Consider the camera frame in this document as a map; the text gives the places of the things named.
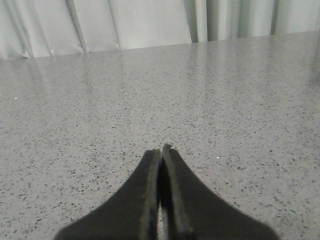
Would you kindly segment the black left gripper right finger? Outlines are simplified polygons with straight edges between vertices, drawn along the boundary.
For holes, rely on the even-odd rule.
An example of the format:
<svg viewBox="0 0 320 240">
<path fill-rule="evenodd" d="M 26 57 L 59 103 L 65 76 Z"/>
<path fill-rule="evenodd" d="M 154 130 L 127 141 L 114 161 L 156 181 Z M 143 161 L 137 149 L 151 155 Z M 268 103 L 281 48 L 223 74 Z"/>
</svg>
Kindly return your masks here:
<svg viewBox="0 0 320 240">
<path fill-rule="evenodd" d="M 170 240 L 277 240 L 269 226 L 214 194 L 176 149 L 162 150 L 161 206 Z"/>
</svg>

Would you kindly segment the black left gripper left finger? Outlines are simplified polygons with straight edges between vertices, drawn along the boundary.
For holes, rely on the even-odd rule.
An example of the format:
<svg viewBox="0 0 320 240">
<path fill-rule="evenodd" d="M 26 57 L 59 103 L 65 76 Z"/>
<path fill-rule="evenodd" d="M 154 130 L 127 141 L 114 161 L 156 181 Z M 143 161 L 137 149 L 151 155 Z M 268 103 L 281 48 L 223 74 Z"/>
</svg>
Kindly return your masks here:
<svg viewBox="0 0 320 240">
<path fill-rule="evenodd" d="M 100 207 L 66 226 L 57 240 L 155 240 L 160 150 L 147 150 L 120 189 Z"/>
</svg>

